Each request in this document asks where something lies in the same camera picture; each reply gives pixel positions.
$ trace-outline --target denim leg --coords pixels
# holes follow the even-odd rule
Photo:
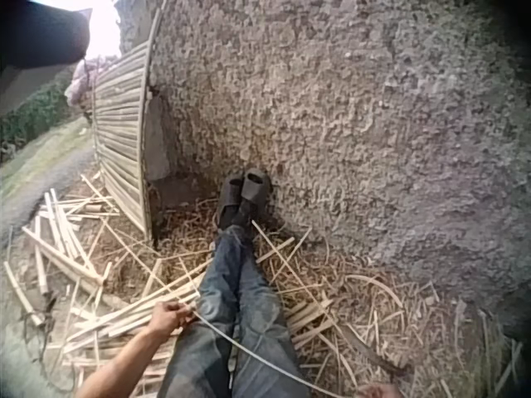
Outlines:
[[[229,336],[238,311],[237,290],[246,258],[240,227],[221,233],[214,261],[199,286],[197,311]],[[200,321],[188,325],[175,344],[158,397],[230,397],[227,362],[231,344]]]
[[[285,371],[302,377],[280,300],[258,271],[251,244],[246,247],[246,257],[241,266],[239,296],[241,345]],[[238,351],[232,396],[305,398],[309,397],[309,390]]]

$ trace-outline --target sky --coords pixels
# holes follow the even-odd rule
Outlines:
[[[120,56],[118,12],[112,0],[33,0],[47,6],[79,11],[92,8],[90,44],[86,59],[97,56]]]

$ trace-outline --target bush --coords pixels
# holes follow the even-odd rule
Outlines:
[[[0,141],[17,149],[73,115],[63,95],[71,82],[73,68],[60,72],[22,105],[0,117]]]

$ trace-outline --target foot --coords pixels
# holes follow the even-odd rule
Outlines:
[[[233,224],[249,229],[251,221],[263,214],[270,188],[267,174],[257,168],[247,170],[241,189],[241,204]]]
[[[242,173],[236,172],[228,176],[223,183],[217,204],[217,227],[221,231],[233,224],[233,219],[241,204],[243,182]]]

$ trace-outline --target road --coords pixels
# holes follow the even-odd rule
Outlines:
[[[14,235],[18,235],[21,226],[32,217],[44,192],[54,188],[60,195],[93,161],[90,133],[85,121],[77,119],[44,134],[2,166],[0,244],[4,255],[10,228],[13,228]],[[12,264],[12,267],[16,269],[17,265]],[[24,341],[18,303],[13,302],[16,299],[11,287],[6,285],[3,272],[1,282],[0,396],[69,396],[70,375],[57,376],[60,379],[58,384],[65,390],[59,390],[48,381],[39,362],[35,361],[41,342],[35,336],[28,343]]]

